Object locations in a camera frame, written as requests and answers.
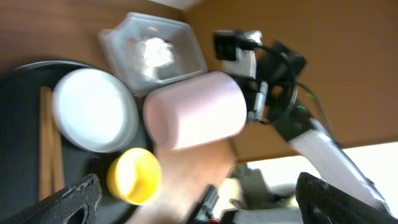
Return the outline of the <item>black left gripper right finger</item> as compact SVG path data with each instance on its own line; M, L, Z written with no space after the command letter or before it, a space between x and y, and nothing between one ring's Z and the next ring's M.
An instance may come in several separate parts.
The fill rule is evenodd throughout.
M336 187L302 172L295 188L304 224L397 224L397 219Z

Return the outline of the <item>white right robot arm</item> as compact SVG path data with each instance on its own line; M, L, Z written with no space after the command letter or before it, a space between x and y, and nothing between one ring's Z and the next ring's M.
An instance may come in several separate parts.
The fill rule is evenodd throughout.
M313 91L297 78L307 65L305 57L280 42L272 46L238 39L238 50L264 50L254 61L253 78L241 85L248 104L248 121L271 125L290 147L316 168L322 179L379 211L389 212L386 199L341 150L328 124L321 124L299 102L299 88Z

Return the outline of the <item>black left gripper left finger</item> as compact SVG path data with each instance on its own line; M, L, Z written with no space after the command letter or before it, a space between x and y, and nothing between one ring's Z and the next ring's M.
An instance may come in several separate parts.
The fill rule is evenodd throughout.
M95 223L101 198L98 176L88 174L2 223Z

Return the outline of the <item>wooden chopstick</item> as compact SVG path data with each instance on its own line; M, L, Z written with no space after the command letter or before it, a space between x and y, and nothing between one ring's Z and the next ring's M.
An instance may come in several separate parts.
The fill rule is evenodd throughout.
M40 172L39 199L52 195L52 112L50 88L40 88Z
M53 191L58 192L65 186L63 172L62 142L60 132L55 124L52 128L53 137Z

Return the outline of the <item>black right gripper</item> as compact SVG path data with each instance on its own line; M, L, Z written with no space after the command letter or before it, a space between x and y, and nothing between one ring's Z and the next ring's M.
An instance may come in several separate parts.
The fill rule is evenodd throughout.
M277 87L276 83L237 75L233 75L233 80L238 84L244 96L247 123L275 123L277 121L276 97L272 96L272 92Z

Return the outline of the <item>grey-white plate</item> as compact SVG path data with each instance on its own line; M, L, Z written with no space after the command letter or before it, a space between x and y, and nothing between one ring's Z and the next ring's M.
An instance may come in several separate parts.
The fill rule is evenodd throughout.
M94 68L62 77L53 89L52 110L65 138L91 152L121 150L134 139L139 126L137 105L128 88Z

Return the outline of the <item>pink plastic cup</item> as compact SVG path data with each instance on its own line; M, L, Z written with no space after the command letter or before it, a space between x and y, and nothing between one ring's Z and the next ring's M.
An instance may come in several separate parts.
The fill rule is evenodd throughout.
M210 72L148 94L143 118L156 145L179 150L237 135L247 109L234 79Z

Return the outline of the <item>yellow bowl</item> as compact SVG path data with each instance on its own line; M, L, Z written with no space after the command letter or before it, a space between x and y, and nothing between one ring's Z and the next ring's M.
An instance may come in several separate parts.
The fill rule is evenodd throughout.
M160 192L162 168L153 153L132 148L111 163L106 183L114 197L132 205L145 205Z

